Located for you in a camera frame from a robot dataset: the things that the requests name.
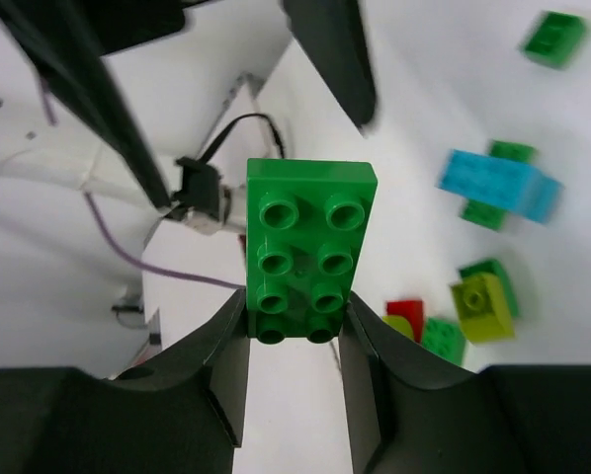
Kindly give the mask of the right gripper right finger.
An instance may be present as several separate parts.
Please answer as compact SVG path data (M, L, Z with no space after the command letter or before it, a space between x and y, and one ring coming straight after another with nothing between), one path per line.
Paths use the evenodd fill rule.
M339 353L357 473L591 473L591 365L468 371L357 295Z

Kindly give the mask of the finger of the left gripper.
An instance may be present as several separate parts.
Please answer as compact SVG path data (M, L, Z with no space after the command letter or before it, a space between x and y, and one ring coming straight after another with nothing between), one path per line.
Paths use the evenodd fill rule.
M357 0L283 0L296 41L352 124L374 119L378 93Z

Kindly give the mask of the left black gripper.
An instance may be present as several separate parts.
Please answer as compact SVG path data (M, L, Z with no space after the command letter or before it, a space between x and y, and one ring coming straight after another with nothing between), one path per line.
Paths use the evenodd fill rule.
M181 32L181 2L0 1L0 22L56 99L121 155L150 203L171 206L103 56Z

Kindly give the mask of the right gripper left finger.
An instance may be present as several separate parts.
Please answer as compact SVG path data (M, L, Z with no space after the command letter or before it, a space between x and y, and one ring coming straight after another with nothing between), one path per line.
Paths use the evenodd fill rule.
M0 368L0 473L228 473L250 342L235 291L203 326L113 380Z

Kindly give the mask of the green lego plate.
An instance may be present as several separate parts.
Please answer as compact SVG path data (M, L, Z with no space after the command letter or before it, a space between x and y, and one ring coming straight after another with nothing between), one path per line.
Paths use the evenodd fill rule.
M341 329L378 178L368 162L250 159L248 335L324 344Z

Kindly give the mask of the small dark green lego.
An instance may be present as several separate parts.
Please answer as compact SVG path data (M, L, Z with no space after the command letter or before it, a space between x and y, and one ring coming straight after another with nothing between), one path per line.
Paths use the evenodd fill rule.
M542 11L519 49L530 61L561 70L585 42L588 30L587 21L580 16Z

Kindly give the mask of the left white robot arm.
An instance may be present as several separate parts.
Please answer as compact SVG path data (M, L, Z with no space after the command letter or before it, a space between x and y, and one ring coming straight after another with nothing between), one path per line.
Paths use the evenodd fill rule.
M211 235L244 233L246 191L225 185L212 158L232 132L227 125L196 157L177 158L180 185L170 191L139 131L106 55L181 32L189 1L0 1L0 23L36 72L42 108L55 121L58 101L98 138L92 154L51 150L0 153L0 176L47 182L153 208ZM296 41L344 113L368 126L378 96L356 1L285 1Z

